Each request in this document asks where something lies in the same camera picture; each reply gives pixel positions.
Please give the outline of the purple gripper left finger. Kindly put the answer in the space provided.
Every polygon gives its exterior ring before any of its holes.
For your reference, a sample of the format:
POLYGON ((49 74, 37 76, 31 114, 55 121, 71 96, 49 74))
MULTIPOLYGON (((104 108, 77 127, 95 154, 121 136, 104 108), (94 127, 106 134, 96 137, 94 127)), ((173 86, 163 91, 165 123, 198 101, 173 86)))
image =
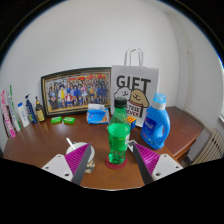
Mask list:
POLYGON ((76 143, 71 152, 66 155, 57 154, 42 169, 80 185, 91 153, 90 143, 76 143))

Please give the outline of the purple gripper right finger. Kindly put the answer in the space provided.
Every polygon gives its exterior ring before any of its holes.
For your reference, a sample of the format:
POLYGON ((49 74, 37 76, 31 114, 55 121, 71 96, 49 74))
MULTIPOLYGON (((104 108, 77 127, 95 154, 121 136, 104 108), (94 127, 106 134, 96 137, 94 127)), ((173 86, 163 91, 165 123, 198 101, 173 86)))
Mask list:
POLYGON ((137 143, 133 144, 133 155, 145 185, 182 169, 182 166, 168 154, 158 155, 137 143))

